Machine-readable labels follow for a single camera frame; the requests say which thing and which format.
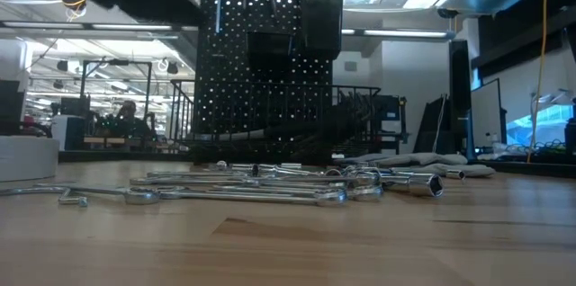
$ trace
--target workbench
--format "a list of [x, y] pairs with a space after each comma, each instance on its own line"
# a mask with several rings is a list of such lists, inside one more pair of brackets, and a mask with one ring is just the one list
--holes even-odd
[[[52, 181], [126, 184], [186, 163], [62, 164]], [[574, 285], [576, 181], [445, 180], [438, 200], [385, 193], [343, 208], [88, 194], [0, 197], [9, 285]]]

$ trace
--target cable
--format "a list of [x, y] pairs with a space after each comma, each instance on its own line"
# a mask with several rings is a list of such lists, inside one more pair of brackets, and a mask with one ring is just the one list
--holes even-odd
[[540, 90], [542, 88], [542, 73], [544, 73], [544, 62], [546, 57], [546, 34], [548, 33], [548, 0], [542, 3], [542, 50], [540, 51], [540, 72], [538, 73], [538, 88], [536, 89], [536, 110], [534, 112], [534, 122], [532, 124], [532, 140], [528, 150], [527, 163], [532, 159], [532, 148], [536, 143], [536, 127], [538, 125], [538, 106], [540, 105]]
[[442, 106], [440, 109], [440, 114], [438, 115], [438, 124], [436, 129], [436, 138], [434, 139], [434, 145], [432, 146], [432, 152], [436, 152], [436, 146], [438, 143], [438, 136], [440, 135], [440, 126], [442, 125], [442, 119], [444, 118], [444, 105], [446, 104], [446, 95], [442, 94]]
[[[66, 20], [66, 22], [72, 22], [74, 21], [76, 18], [70, 18], [68, 17], [68, 19]], [[64, 30], [60, 30], [58, 32], [58, 35], [61, 35], [64, 32]], [[54, 41], [52, 41], [52, 43], [49, 45], [49, 47], [44, 50], [44, 52], [42, 52], [42, 54], [36, 59], [34, 60], [29, 66], [27, 66], [24, 71], [28, 71], [30, 69], [32, 69], [33, 66], [35, 66], [37, 63], [40, 62], [40, 60], [44, 59], [44, 57], [46, 57], [46, 55], [48, 54], [48, 52], [50, 52], [50, 50], [52, 48], [54, 48], [54, 46], [56, 45], [56, 42], [58, 42], [58, 40], [60, 40], [60, 37], [56, 38]]]

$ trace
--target window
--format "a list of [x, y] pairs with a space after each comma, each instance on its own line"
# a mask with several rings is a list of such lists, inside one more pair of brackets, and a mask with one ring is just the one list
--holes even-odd
[[[536, 124], [536, 143], [547, 143], [554, 140], [564, 142], [566, 122], [574, 117], [570, 105], [554, 105], [538, 112]], [[532, 121], [530, 115], [506, 124], [509, 145], [530, 146], [532, 139]]]

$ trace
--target workshop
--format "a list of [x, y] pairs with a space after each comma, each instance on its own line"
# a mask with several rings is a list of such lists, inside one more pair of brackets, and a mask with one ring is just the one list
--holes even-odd
[[576, 0], [0, 0], [0, 285], [573, 286], [575, 112]]

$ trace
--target black metal rack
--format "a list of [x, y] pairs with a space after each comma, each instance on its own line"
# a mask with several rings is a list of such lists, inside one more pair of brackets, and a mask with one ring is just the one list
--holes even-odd
[[379, 88], [213, 81], [203, 89], [243, 89], [245, 95], [214, 98], [206, 106], [202, 98], [208, 97], [195, 92], [193, 100], [182, 90], [193, 80], [171, 82], [175, 126], [170, 136], [188, 146], [197, 162], [254, 158], [326, 164], [333, 153], [358, 156], [381, 146], [373, 125]]

